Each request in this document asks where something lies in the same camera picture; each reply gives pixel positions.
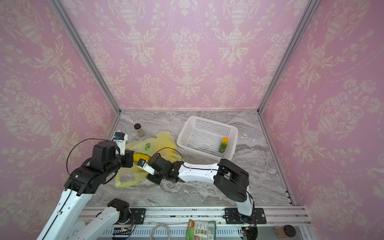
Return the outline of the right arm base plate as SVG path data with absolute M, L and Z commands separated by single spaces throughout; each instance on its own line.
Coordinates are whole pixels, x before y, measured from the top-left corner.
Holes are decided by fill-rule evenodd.
M 223 218 L 226 224 L 265 225 L 267 223 L 264 209 L 254 208 L 251 216 L 241 215 L 237 208 L 225 208 Z

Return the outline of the white plastic basket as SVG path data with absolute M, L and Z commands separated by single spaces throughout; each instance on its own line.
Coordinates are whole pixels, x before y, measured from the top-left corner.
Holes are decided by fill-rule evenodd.
M 216 161 L 232 160 L 238 140 L 236 127 L 201 117 L 189 117 L 179 133 L 177 145 L 191 153 Z M 219 152 L 224 137 L 229 139 L 225 153 Z

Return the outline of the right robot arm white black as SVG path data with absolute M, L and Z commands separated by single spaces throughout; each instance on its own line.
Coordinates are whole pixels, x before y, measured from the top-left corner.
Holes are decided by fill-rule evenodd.
M 148 162 L 154 172 L 147 179 L 159 185 L 162 180 L 172 183 L 202 182 L 215 185 L 227 198 L 234 201 L 242 223 L 256 223 L 255 204 L 249 192 L 249 173 L 227 159 L 210 165 L 189 164 L 183 161 L 174 163 L 164 159 L 159 153 Z

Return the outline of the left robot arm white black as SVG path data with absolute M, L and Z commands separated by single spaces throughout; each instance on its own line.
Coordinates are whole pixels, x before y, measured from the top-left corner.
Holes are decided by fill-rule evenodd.
M 94 146 L 92 157 L 70 173 L 39 240 L 96 240 L 112 225 L 132 219 L 129 203 L 113 199 L 95 219 L 74 232 L 80 213 L 98 188 L 108 182 L 108 177 L 114 178 L 120 168 L 133 166 L 134 153 L 125 150 L 125 140 L 101 141 Z

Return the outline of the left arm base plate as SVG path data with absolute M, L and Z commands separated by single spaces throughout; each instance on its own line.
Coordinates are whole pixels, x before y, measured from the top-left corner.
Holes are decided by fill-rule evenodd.
M 146 215 L 145 208 L 133 208 L 130 209 L 130 218 L 126 222 L 127 225 L 143 225 Z

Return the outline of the yellow green corn toy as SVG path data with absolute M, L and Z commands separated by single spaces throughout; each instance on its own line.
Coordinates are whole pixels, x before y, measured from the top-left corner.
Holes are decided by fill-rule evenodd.
M 220 147 L 219 147 L 219 152 L 220 153 L 225 153 L 227 147 L 229 144 L 229 139 L 227 137 L 224 137 L 221 141 Z

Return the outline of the yellow-green plastic bag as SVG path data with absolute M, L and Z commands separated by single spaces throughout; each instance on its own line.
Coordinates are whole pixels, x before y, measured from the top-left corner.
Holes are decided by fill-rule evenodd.
M 159 153 L 165 160 L 172 163 L 181 161 L 181 156 L 176 152 L 177 144 L 170 132 L 161 132 L 142 141 L 133 141 L 126 144 L 126 150 L 152 156 Z M 134 162 L 132 168 L 121 168 L 115 178 L 116 188 L 129 188 L 147 178 L 148 173 L 137 167 Z

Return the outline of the yellow banana toy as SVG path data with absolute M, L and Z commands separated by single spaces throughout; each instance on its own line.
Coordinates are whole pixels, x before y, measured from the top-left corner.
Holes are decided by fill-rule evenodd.
M 137 162 L 137 163 L 140 161 L 140 159 L 143 159 L 148 162 L 150 160 L 150 156 L 146 154 L 135 153 L 133 156 L 133 159 L 134 159 L 134 162 Z

